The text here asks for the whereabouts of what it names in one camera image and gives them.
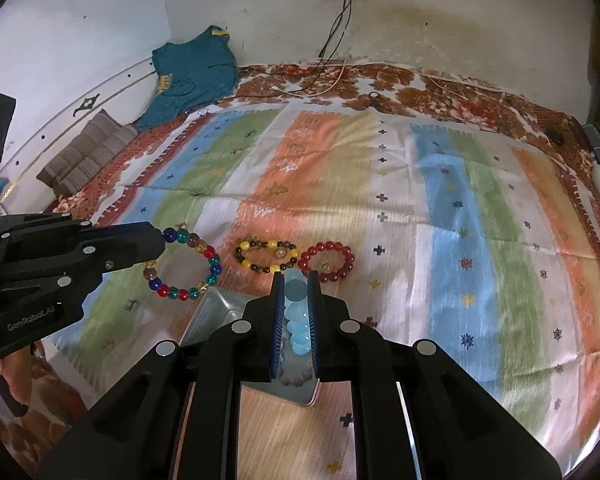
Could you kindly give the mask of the silver metal tin box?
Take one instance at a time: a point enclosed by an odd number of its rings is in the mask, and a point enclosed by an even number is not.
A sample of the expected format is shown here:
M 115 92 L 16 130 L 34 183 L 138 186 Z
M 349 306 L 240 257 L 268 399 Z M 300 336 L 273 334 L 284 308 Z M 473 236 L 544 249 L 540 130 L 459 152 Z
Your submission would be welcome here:
M 285 281 L 285 309 L 296 306 L 300 313 L 307 314 L 306 298 L 289 301 L 287 286 Z M 317 388 L 309 322 L 302 318 L 290 332 L 284 310 L 282 354 L 277 377 L 272 379 L 270 292 L 256 298 L 210 288 L 180 345 L 196 344 L 202 351 L 205 378 L 233 377 L 249 388 L 306 406 L 313 402 Z

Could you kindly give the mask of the grey striped pillow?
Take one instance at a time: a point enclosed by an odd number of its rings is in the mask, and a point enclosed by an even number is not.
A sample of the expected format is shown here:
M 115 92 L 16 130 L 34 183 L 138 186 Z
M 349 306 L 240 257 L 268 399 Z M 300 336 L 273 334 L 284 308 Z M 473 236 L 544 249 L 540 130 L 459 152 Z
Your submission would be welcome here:
M 36 178 L 57 198 L 81 191 L 138 136 L 133 125 L 120 125 L 106 110 L 97 113 Z

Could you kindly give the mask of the floral red bed sheet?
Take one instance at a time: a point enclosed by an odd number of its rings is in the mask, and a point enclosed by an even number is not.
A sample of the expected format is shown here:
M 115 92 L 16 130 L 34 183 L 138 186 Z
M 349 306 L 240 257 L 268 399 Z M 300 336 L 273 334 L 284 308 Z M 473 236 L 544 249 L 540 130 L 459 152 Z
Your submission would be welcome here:
M 139 131 L 59 210 L 193 229 L 219 285 L 259 296 L 269 249 L 345 278 L 326 294 L 385 338 L 429 338 L 509 410 L 564 474 L 600 440 L 600 193 L 570 116 L 448 75 L 332 70 L 307 99 L 294 65 L 247 66 L 213 110 Z M 390 106 L 368 105 L 376 91 Z

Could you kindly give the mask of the striped colourful cloth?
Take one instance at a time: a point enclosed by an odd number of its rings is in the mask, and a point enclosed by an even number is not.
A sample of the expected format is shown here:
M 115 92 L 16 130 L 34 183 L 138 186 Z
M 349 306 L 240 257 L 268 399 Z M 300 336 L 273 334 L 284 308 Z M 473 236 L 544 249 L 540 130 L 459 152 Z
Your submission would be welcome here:
M 66 211 L 148 221 L 152 273 L 114 272 L 53 344 L 108 390 L 162 338 L 236 318 L 284 264 L 387 339 L 429 338 L 572 471 L 600 440 L 600 192 L 542 132 L 521 139 L 366 110 L 203 110 L 141 133 Z

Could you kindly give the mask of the teal garment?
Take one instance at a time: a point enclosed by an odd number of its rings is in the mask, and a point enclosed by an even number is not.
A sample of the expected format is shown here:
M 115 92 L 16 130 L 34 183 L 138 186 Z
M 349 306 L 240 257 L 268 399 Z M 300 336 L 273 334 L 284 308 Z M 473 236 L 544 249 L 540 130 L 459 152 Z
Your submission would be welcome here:
M 137 130 L 155 128 L 229 96 L 238 85 L 239 70 L 228 40 L 225 29 L 210 25 L 184 44 L 167 42 L 153 50 L 151 63 L 158 84 L 147 110 L 135 123 Z

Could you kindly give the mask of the black scissors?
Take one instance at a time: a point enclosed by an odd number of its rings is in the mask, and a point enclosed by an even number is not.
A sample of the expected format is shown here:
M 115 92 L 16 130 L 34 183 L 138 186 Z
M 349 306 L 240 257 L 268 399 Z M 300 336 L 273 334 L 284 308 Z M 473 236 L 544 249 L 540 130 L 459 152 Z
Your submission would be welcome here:
M 385 97 L 376 91 L 370 92 L 368 95 L 368 105 L 373 107 L 379 113 L 388 113 L 390 106 L 385 101 Z

